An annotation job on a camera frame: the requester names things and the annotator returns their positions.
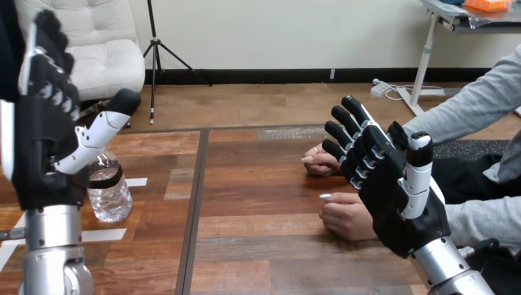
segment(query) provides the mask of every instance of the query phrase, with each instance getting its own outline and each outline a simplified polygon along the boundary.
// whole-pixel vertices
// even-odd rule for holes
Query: desk
[[[403,98],[410,110],[417,116],[423,113],[418,105],[420,95],[455,95],[460,90],[457,88],[425,89],[422,90],[425,71],[431,57],[436,27],[442,25],[445,29],[456,34],[521,34],[521,23],[505,23],[501,26],[478,26],[472,29],[469,25],[467,15],[457,6],[445,4],[439,0],[420,0],[427,9],[427,15],[431,17],[431,26],[427,35],[427,41],[423,47],[420,65],[414,81],[412,93],[404,88],[398,88],[398,94]],[[521,107],[516,113],[521,116]]]
[[[379,241],[325,230],[318,196],[355,192],[343,176],[307,177],[300,155],[326,135],[323,126],[210,130],[184,294],[426,294]]]
[[[185,268],[182,248],[199,137],[199,131],[143,133],[117,135],[111,141],[108,148],[118,155],[125,177],[147,181],[129,187],[132,211],[120,222],[97,220],[85,201],[82,230],[87,241],[81,245],[94,294],[174,294],[178,273]],[[0,229],[12,229],[21,216],[16,193],[0,172]],[[97,234],[101,230],[105,235]],[[85,231],[98,238],[85,238]],[[119,235],[108,237],[108,232]],[[0,294],[18,294],[25,254],[24,245],[1,246]]]

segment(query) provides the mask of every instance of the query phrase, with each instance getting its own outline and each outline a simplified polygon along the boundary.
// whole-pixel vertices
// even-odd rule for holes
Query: woman's hand
[[[340,163],[322,148],[322,143],[311,148],[302,158],[304,167],[309,173],[320,176],[329,176],[340,171]]]
[[[326,203],[319,213],[327,229],[349,241],[377,238],[373,219],[357,194],[320,195]]]

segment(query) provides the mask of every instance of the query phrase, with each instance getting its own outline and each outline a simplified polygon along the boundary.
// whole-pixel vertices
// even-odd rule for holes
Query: orange object
[[[509,10],[512,0],[465,0],[465,6],[484,11]]]

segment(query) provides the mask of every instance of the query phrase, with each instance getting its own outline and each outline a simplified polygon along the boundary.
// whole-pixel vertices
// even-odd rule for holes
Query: white leather chair
[[[54,11],[61,21],[75,59],[71,80],[81,101],[143,87],[144,59],[127,0],[16,0],[16,8],[24,36],[42,9]]]

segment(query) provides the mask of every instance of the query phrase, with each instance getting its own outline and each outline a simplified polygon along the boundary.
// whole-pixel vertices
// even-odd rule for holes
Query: gray sleeve
[[[407,135],[426,131],[434,143],[477,132],[521,106],[521,45],[460,93],[404,125]]]
[[[471,200],[446,205],[447,218],[456,246],[472,246],[486,238],[497,238],[501,247],[516,253],[521,249],[521,196],[498,200]]]

